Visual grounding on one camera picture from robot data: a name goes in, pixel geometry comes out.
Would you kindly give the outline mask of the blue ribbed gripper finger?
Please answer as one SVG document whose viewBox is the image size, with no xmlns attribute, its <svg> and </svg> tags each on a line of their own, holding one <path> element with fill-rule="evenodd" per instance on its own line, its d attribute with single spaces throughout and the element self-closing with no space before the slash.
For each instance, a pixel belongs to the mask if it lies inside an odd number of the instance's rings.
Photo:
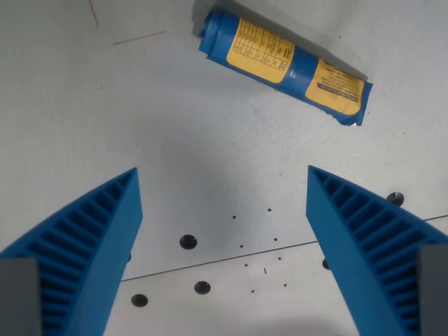
<svg viewBox="0 0 448 336">
<path fill-rule="evenodd" d="M 143 219 L 132 168 L 66 205 L 7 246 L 38 264 L 44 335 L 102 335 Z"/>
<path fill-rule="evenodd" d="M 309 166 L 306 216 L 361 335 L 447 334 L 447 236 Z"/>
</svg>

